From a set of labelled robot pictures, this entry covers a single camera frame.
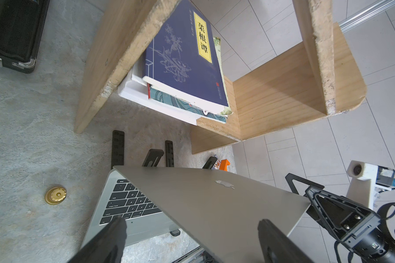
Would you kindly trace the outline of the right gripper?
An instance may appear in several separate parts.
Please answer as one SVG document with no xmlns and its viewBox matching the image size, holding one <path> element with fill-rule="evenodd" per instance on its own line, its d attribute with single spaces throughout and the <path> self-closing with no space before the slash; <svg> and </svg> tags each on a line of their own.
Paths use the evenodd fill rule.
<svg viewBox="0 0 395 263">
<path fill-rule="evenodd" d="M 381 244 L 381 218 L 373 210 L 295 174 L 289 173 L 285 179 L 293 194 L 299 195 L 294 181 L 307 186 L 304 197 L 308 197 L 321 224 L 337 241 L 344 245 Z"/>
</svg>

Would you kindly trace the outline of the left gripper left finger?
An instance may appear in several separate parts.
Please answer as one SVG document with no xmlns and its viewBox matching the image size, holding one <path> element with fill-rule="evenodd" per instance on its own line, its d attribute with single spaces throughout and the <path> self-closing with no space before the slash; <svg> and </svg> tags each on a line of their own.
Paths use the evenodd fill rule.
<svg viewBox="0 0 395 263">
<path fill-rule="evenodd" d="M 68 263 L 120 263 L 126 245 L 126 230 L 125 219 L 112 220 Z"/>
</svg>

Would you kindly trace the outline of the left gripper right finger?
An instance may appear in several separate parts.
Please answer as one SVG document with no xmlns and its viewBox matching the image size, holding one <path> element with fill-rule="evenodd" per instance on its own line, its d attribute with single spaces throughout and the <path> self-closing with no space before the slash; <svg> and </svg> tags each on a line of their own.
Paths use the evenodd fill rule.
<svg viewBox="0 0 395 263">
<path fill-rule="evenodd" d="M 270 220 L 261 220 L 257 229 L 265 263 L 313 263 Z"/>
</svg>

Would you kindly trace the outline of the silver laptop computer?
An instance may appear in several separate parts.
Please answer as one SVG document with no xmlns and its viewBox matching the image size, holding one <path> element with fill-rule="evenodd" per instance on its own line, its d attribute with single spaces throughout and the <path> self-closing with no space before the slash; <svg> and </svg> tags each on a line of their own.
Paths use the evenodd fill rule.
<svg viewBox="0 0 395 263">
<path fill-rule="evenodd" d="M 309 206 L 304 196 L 221 170 L 116 166 L 84 243 L 122 218 L 127 245 L 182 229 L 220 262 L 261 263 L 259 222 L 289 235 Z"/>
</svg>

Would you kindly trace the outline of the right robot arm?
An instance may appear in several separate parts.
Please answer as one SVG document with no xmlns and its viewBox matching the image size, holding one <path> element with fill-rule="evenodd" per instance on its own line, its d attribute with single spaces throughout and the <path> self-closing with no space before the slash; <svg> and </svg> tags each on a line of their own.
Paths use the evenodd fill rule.
<svg viewBox="0 0 395 263">
<path fill-rule="evenodd" d="M 387 226 L 395 216 L 395 202 L 373 211 L 300 176 L 289 173 L 285 179 L 294 194 L 298 194 L 294 181 L 308 186 L 304 195 L 311 203 L 307 214 L 334 238 L 338 262 L 341 261 L 338 246 L 342 245 L 349 251 L 349 261 L 357 255 L 364 263 L 395 263 L 395 234 Z"/>
</svg>

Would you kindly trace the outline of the black folding laptop stand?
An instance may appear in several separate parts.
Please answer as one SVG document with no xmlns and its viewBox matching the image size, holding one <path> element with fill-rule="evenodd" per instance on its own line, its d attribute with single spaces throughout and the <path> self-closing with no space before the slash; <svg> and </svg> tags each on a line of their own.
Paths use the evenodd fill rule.
<svg viewBox="0 0 395 263">
<path fill-rule="evenodd" d="M 151 149 L 166 150 L 166 141 L 173 142 L 174 167 L 202 168 L 211 156 L 216 156 L 219 160 L 234 160 L 230 146 L 192 154 L 190 126 L 174 133 L 138 133 L 136 137 L 131 138 L 127 138 L 121 131 L 118 133 L 120 134 L 119 142 L 114 141 L 112 144 L 112 166 L 141 167 Z M 127 210 L 124 213 L 109 216 L 111 219 L 114 217 L 126 220 L 129 240 L 147 240 L 172 231 L 173 236 L 188 236 L 187 233 L 182 233 L 181 229 L 162 212 L 137 217 L 135 211 Z"/>
</svg>

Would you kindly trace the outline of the orange plastic block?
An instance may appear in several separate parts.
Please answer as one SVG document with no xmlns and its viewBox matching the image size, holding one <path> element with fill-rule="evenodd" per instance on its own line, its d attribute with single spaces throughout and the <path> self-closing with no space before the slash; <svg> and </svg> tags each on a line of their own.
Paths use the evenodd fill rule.
<svg viewBox="0 0 395 263">
<path fill-rule="evenodd" d="M 227 172 L 229 166 L 230 166 L 230 162 L 227 159 L 221 160 L 221 163 L 219 165 L 219 170 Z"/>
</svg>

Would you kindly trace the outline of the small card box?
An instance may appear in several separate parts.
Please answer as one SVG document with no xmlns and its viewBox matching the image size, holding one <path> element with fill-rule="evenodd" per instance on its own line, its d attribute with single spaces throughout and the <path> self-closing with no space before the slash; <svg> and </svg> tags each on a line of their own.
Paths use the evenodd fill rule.
<svg viewBox="0 0 395 263">
<path fill-rule="evenodd" d="M 220 163 L 217 162 L 214 164 L 214 166 L 212 167 L 212 169 L 219 169 L 220 168 Z"/>
</svg>

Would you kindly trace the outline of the wooden two-tier shelf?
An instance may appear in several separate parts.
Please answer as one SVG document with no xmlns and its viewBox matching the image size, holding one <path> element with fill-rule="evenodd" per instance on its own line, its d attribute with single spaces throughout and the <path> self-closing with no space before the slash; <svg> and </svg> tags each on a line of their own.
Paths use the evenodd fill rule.
<svg viewBox="0 0 395 263">
<path fill-rule="evenodd" d="M 237 116 L 191 129 L 197 154 L 356 109 L 367 87 L 331 1 L 294 1 L 302 42 L 227 82 Z M 88 54 L 74 131 L 81 133 L 178 6 L 178 1 L 111 1 Z"/>
</svg>

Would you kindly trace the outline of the blue book with yellow label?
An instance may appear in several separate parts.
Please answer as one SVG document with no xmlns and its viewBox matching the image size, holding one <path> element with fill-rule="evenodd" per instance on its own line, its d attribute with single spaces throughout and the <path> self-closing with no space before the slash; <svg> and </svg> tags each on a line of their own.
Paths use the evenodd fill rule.
<svg viewBox="0 0 395 263">
<path fill-rule="evenodd" d="M 143 81 L 158 91 L 220 114 L 226 101 L 214 85 L 216 54 L 210 22 L 180 1 L 145 51 Z"/>
</svg>

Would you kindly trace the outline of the illustrated book with warrior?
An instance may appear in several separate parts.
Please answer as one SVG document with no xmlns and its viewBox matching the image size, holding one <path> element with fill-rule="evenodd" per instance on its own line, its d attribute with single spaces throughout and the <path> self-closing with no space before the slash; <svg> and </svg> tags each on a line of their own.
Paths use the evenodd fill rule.
<svg viewBox="0 0 395 263">
<path fill-rule="evenodd" d="M 228 97 L 225 88 L 224 76 L 222 75 L 222 65 L 221 65 L 221 39 L 218 37 L 213 37 L 213 43 L 216 54 L 216 70 L 214 73 L 216 83 L 218 87 L 218 94 L 221 96 L 222 101 L 227 102 L 227 106 L 223 106 L 223 110 L 220 114 L 213 114 L 209 111 L 205 111 L 201 108 L 196 107 L 193 104 L 188 103 L 187 101 L 181 100 L 175 96 L 171 96 L 170 94 L 164 93 L 162 91 L 158 91 L 154 88 L 153 85 L 148 85 L 148 97 L 151 100 L 158 101 L 159 103 L 168 105 L 169 107 L 173 107 L 179 109 L 181 111 L 186 111 L 191 114 L 199 115 L 199 117 L 204 117 L 207 119 L 211 119 L 213 121 L 220 122 L 222 124 L 227 123 L 228 116 L 233 112 L 228 104 Z"/>
</svg>

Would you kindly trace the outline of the white book under stack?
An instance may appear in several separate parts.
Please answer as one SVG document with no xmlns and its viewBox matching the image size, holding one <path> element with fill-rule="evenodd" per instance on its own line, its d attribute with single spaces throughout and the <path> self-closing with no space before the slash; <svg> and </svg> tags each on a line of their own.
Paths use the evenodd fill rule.
<svg viewBox="0 0 395 263">
<path fill-rule="evenodd" d="M 144 66 L 145 55 L 142 54 L 118 86 L 118 95 L 162 114 L 196 126 L 197 120 L 200 118 L 199 115 L 148 98 L 148 86 L 142 79 L 144 76 Z"/>
</svg>

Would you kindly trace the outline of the open black tool case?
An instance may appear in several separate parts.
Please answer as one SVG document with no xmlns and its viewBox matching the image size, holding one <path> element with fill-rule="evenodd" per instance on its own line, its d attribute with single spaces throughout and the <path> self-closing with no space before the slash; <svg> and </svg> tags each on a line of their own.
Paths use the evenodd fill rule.
<svg viewBox="0 0 395 263">
<path fill-rule="evenodd" d="M 0 68 L 34 72 L 49 3 L 0 1 Z"/>
</svg>

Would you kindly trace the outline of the aluminium mounting rail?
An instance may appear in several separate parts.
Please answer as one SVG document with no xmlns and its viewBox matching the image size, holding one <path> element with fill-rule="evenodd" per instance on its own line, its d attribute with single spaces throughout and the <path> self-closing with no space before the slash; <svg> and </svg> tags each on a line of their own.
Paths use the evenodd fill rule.
<svg viewBox="0 0 395 263">
<path fill-rule="evenodd" d="M 199 246 L 172 263 L 217 263 L 217 260 Z"/>
</svg>

